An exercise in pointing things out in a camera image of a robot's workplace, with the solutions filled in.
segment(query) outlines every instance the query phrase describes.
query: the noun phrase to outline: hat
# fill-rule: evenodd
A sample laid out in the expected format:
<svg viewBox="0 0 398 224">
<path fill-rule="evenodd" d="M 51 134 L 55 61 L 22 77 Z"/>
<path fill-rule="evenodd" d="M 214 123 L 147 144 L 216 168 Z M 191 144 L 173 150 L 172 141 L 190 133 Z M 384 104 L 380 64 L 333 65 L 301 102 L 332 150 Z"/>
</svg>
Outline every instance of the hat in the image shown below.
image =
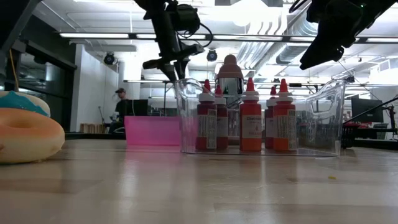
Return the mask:
<svg viewBox="0 0 398 224">
<path fill-rule="evenodd" d="M 115 91 L 115 93 L 125 93 L 126 91 L 123 88 L 119 88 Z"/>
</svg>

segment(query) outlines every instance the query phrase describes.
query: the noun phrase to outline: wooden surface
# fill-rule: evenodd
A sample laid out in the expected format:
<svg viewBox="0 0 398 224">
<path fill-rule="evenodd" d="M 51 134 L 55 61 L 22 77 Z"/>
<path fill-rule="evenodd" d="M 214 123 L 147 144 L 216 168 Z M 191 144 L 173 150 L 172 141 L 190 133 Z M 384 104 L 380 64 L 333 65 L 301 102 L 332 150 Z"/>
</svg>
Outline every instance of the wooden surface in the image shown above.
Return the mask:
<svg viewBox="0 0 398 224">
<path fill-rule="evenodd" d="M 0 223 L 398 223 L 398 156 L 195 156 L 72 140 L 0 166 Z"/>
</svg>

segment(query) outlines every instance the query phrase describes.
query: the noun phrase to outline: red cap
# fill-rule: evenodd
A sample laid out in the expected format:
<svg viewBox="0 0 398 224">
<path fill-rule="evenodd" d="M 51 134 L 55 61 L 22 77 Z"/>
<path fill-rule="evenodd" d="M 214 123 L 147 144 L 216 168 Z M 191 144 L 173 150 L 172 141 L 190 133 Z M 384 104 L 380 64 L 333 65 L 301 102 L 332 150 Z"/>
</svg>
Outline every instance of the red cap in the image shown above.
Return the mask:
<svg viewBox="0 0 398 224">
<path fill-rule="evenodd" d="M 279 93 L 288 93 L 286 79 L 280 81 Z"/>
<path fill-rule="evenodd" d="M 276 95 L 276 88 L 273 86 L 271 87 L 271 95 Z"/>
<path fill-rule="evenodd" d="M 255 91 L 254 90 L 253 78 L 251 78 L 251 77 L 248 80 L 248 85 L 246 87 L 246 91 Z"/>
<path fill-rule="evenodd" d="M 220 85 L 217 85 L 216 97 L 223 97 L 223 91 L 221 90 L 221 86 Z"/>
<path fill-rule="evenodd" d="M 205 91 L 205 89 L 207 89 L 208 91 L 211 90 L 211 86 L 210 86 L 210 81 L 209 80 L 205 80 L 205 88 L 203 89 L 202 93 L 207 93 Z"/>
</svg>

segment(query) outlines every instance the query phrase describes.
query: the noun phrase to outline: person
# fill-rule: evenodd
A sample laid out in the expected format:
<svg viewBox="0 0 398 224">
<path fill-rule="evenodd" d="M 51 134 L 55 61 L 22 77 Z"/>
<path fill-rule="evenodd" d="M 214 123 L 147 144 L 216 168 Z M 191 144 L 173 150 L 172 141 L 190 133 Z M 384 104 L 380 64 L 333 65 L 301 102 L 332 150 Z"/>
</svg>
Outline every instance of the person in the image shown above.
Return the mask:
<svg viewBox="0 0 398 224">
<path fill-rule="evenodd" d="M 119 88 L 115 91 L 118 94 L 120 101 L 116 104 L 115 112 L 119 112 L 119 120 L 112 121 L 111 126 L 109 127 L 109 133 L 113 134 L 115 130 L 124 127 L 124 115 L 126 115 L 126 105 L 127 105 L 127 96 L 126 90 L 123 88 Z"/>
</svg>

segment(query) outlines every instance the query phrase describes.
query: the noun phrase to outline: black camera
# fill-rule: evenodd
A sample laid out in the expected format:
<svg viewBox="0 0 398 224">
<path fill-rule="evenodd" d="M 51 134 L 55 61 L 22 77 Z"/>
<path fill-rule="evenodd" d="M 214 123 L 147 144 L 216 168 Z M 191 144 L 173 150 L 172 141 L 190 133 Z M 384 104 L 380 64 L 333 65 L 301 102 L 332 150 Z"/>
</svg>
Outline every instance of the black camera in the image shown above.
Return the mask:
<svg viewBox="0 0 398 224">
<path fill-rule="evenodd" d="M 117 62 L 116 58 L 114 57 L 114 52 L 108 52 L 106 53 L 106 56 L 104 58 L 104 63 L 106 65 L 114 65 Z"/>
<path fill-rule="evenodd" d="M 210 49 L 207 53 L 207 61 L 208 62 L 215 62 L 217 60 L 217 53 L 215 49 Z"/>
</svg>

